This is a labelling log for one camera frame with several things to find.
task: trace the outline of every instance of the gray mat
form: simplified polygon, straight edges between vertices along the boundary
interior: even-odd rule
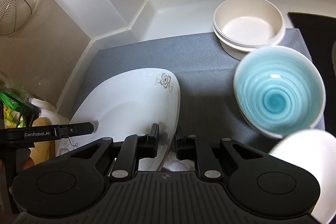
[[[291,47],[310,60],[298,29],[287,29],[280,45]],[[210,142],[230,137],[264,152],[278,142],[253,131],[239,112],[233,76],[239,61],[229,56],[214,33],[169,37],[97,53],[78,97],[76,109],[100,83],[139,68],[172,71],[180,84],[179,125],[185,135],[204,136]],[[317,128],[324,129],[324,118]]]

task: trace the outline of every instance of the spiral pattern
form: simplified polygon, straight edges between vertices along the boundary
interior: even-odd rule
[[[288,53],[283,47],[259,51],[237,68],[234,88],[239,107],[264,131],[285,136],[309,128],[324,104],[318,75],[298,52]]]

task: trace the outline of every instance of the bowl rim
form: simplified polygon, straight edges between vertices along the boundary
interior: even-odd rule
[[[318,76],[318,82],[320,84],[320,87],[322,87],[322,92],[323,92],[323,102],[322,102],[322,106],[320,108],[320,112],[319,112],[319,115],[317,115],[316,119],[314,120],[314,122],[309,126],[309,128],[314,128],[318,123],[319,121],[321,120],[322,118],[322,115],[324,113],[324,109],[325,109],[325,106],[326,106],[326,89],[325,89],[325,86],[324,86],[324,82],[323,82],[323,79],[319,73],[319,71],[317,70],[317,68],[315,67],[315,65],[313,64],[313,62],[311,62],[305,55],[303,55],[302,53],[298,52],[297,50],[294,50],[292,48],[289,48],[289,47],[285,47],[285,46],[279,46],[279,45],[271,45],[271,46],[267,46],[267,47],[264,47],[264,48],[260,48],[260,49],[257,49],[256,51],[252,51],[252,52],[249,52],[247,55],[245,55],[242,60],[239,62],[237,68],[236,68],[236,71],[235,71],[235,74],[234,74],[234,78],[233,78],[233,90],[234,90],[234,93],[235,93],[235,97],[236,97],[236,101],[238,103],[238,106],[239,106],[239,109],[240,111],[243,113],[243,115],[245,116],[245,118],[255,127],[257,128],[262,134],[264,135],[267,135],[269,137],[272,137],[274,139],[283,139],[285,138],[287,135],[281,135],[281,134],[277,134],[277,133],[273,133],[273,132],[270,132],[270,131],[267,131],[267,130],[264,130],[263,128],[257,126],[251,119],[250,117],[246,114],[245,110],[241,107],[241,104],[239,103],[239,100],[238,100],[238,96],[237,96],[237,91],[236,91],[236,76],[237,76],[237,73],[239,72],[239,70],[242,68],[244,62],[246,62],[247,58],[253,54],[255,54],[255,52],[258,52],[258,51],[262,51],[262,50],[267,50],[269,49],[269,47],[273,47],[273,48],[281,48],[281,49],[284,49],[285,51],[288,51],[288,52],[291,52],[293,53],[294,55],[297,55],[301,58],[303,58],[304,60],[308,61],[308,64],[310,66],[310,69],[313,70],[317,76]]]
[[[224,0],[221,4],[218,5],[218,7],[216,8],[215,10],[215,13],[213,14],[213,25],[214,27],[217,29],[218,33],[223,36],[225,39],[228,39],[229,41],[232,42],[232,45],[235,45],[237,47],[245,47],[244,43],[243,42],[239,42],[231,37],[228,37],[227,35],[225,35],[222,31],[220,31],[220,29],[218,28],[217,26],[217,23],[216,23],[216,20],[215,20],[215,17],[216,17],[216,14],[218,12],[218,9],[221,7],[222,4],[224,4],[225,2],[227,2],[229,0]],[[273,36],[271,37],[270,39],[266,40],[264,43],[259,43],[259,44],[255,44],[255,45],[250,45],[252,47],[263,47],[263,46],[268,46],[268,45],[272,45],[272,44],[277,44],[279,43],[284,35],[285,35],[285,21],[284,21],[284,17],[281,13],[281,11],[278,9],[278,7],[276,7],[272,2],[268,1],[268,0],[262,0],[262,1],[265,1],[265,2],[268,2],[269,4],[271,4],[278,12],[278,14],[280,15],[281,17],[281,22],[282,22],[282,25],[281,25],[281,28],[280,30]]]

